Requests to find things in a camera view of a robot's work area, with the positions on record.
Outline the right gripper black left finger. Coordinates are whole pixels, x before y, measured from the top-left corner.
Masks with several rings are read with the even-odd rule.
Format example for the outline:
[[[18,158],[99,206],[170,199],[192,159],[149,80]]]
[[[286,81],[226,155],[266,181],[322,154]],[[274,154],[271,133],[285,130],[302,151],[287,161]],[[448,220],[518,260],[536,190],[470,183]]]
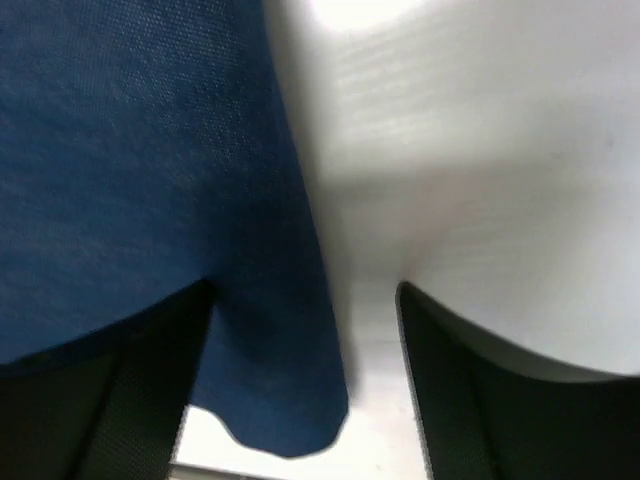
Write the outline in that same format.
[[[200,280],[2,365],[2,478],[168,478],[214,302]]]

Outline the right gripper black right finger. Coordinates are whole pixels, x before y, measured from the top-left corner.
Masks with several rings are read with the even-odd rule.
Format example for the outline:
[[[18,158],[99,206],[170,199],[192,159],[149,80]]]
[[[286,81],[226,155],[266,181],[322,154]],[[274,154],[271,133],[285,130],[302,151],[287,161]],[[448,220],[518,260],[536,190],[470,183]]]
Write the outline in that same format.
[[[639,379],[582,369],[396,290],[426,465],[436,479],[635,479]]]

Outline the dark blue denim trousers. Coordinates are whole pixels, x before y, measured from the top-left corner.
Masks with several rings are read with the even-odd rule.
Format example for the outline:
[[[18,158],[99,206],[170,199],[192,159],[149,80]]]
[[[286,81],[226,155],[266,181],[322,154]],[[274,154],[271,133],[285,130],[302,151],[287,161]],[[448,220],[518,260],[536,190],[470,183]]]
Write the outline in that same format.
[[[281,457],[348,396],[325,269],[258,1],[1,5],[1,357],[207,278],[192,401]]]

